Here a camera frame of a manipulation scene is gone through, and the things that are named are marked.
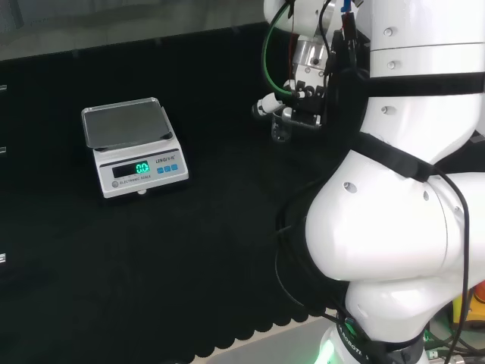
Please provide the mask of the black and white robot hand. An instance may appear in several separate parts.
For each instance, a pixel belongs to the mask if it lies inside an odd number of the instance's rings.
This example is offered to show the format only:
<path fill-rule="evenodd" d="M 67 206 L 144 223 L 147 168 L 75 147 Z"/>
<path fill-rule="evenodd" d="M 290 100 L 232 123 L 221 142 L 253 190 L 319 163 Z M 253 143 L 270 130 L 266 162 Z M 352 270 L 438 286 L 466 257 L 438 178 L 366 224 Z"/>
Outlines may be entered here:
<path fill-rule="evenodd" d="M 257 120 L 270 120 L 276 128 L 299 127 L 320 130 L 324 124 L 327 77 L 320 67 L 294 64 L 290 78 L 276 91 L 268 68 L 262 67 L 264 81 L 272 92 L 252 106 Z"/>

